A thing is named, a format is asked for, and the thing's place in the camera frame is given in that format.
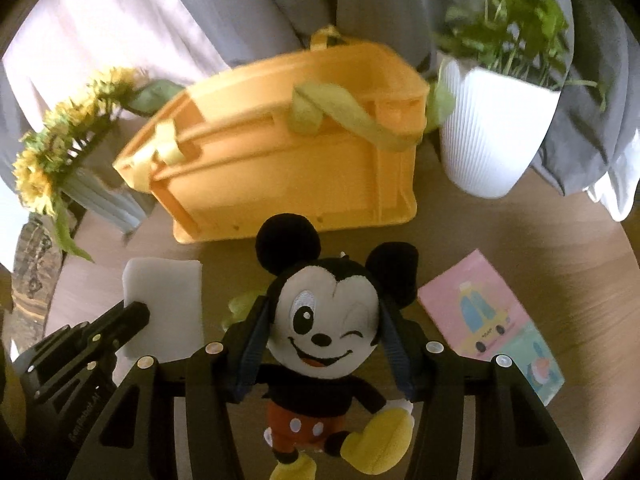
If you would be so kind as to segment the green potted plant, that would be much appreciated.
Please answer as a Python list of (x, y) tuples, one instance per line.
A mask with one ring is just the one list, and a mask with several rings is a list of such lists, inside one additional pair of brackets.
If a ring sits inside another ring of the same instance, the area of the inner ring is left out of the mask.
[(567, 77), (568, 21), (558, 0), (484, 0), (477, 12), (453, 3), (445, 22), (448, 32), (435, 41), (454, 58), (549, 91), (593, 88), (600, 96), (600, 112), (606, 111), (603, 84)]

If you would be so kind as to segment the grey ribbed vase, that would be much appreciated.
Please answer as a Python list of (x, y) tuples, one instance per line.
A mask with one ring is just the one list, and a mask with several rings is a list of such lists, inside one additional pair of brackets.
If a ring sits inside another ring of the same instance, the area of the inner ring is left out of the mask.
[(77, 168), (66, 177), (62, 191), (126, 235), (133, 233), (149, 218), (156, 203), (152, 195), (128, 188), (121, 178), (117, 178), (116, 183), (108, 183), (86, 167)]

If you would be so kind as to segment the pink taxi cloth book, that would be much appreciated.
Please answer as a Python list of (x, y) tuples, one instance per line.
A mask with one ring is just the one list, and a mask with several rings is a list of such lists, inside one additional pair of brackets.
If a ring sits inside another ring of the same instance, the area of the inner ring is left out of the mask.
[(479, 250), (421, 286), (418, 300), (459, 356), (489, 361), (505, 354), (544, 405), (564, 385), (559, 364), (536, 324)]

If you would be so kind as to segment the patterned brown cushion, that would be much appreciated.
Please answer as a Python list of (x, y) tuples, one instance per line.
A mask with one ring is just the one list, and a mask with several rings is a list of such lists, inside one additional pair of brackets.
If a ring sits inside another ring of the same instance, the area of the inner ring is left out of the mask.
[(44, 337), (63, 260), (47, 221), (31, 214), (18, 237), (11, 276), (12, 308), (2, 328), (2, 340), (12, 359)]

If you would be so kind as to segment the white square sponge cloth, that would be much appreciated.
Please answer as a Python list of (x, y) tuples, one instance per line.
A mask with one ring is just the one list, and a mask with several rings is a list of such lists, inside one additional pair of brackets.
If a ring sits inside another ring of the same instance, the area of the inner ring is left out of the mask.
[(204, 346), (201, 263), (133, 258), (122, 272), (122, 288), (126, 304), (142, 302), (149, 308), (150, 320), (117, 351), (116, 382), (142, 356), (165, 363), (188, 358)]

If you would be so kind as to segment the grey curtain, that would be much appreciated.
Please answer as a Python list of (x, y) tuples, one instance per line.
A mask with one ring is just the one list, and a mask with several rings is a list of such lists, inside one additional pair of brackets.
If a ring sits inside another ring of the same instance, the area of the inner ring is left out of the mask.
[[(433, 63), (434, 33), (450, 4), (482, 0), (181, 0), (229, 67), (306, 47), (333, 25), (357, 39), (386, 44), (409, 63)], [(639, 44), (611, 0), (558, 0), (568, 21), (570, 72), (605, 85), (608, 107), (586, 89), (563, 91), (534, 168), (562, 194), (595, 200), (631, 195), (639, 182)], [(9, 85), (1, 55), (1, 177), (30, 128)]]

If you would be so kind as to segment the white ribbed plant pot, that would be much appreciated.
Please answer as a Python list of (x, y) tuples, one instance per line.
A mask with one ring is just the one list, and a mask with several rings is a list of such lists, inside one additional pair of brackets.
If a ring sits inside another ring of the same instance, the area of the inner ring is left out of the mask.
[(537, 154), (561, 93), (449, 56), (439, 82), (454, 97), (440, 126), (447, 177), (476, 197), (506, 196)]

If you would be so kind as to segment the pale pink curtain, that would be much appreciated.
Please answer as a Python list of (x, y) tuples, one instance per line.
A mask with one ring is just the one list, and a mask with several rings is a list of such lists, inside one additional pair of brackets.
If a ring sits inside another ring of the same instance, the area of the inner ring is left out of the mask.
[(229, 67), (181, 0), (39, 0), (2, 64), (34, 129), (97, 70), (137, 67), (186, 86)]

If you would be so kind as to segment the Mickey Mouse plush toy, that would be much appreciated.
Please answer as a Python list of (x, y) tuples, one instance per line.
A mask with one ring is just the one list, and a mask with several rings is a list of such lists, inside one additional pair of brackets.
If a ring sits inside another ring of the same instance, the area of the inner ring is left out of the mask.
[(269, 218), (255, 248), (275, 277), (267, 292), (274, 361), (256, 376), (267, 387), (264, 437), (277, 461), (272, 478), (314, 478), (311, 450), (362, 474), (389, 471), (408, 451), (412, 404), (387, 400), (355, 373), (378, 346), (383, 311), (416, 299), (418, 250), (389, 242), (365, 263), (324, 258), (318, 232), (299, 214)]

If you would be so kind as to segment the yellow sunflower bouquet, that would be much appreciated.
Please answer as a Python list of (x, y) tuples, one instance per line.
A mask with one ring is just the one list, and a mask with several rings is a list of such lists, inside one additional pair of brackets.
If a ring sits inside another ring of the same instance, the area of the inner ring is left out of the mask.
[(150, 79), (137, 67), (104, 68), (47, 110), (40, 129), (24, 133), (12, 169), (18, 199), (33, 214), (51, 220), (53, 240), (62, 252), (92, 259), (74, 241), (68, 218), (70, 184), (86, 160), (118, 131), (122, 113), (150, 117), (183, 89), (169, 79)]

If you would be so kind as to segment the orange plastic storage crate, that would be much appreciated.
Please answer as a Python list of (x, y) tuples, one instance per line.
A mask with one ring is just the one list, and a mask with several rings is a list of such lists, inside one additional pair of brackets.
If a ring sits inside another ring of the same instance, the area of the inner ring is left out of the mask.
[(401, 224), (429, 93), (391, 48), (326, 26), (305, 50), (180, 91), (113, 166), (182, 244), (249, 238), (281, 212), (320, 231)]

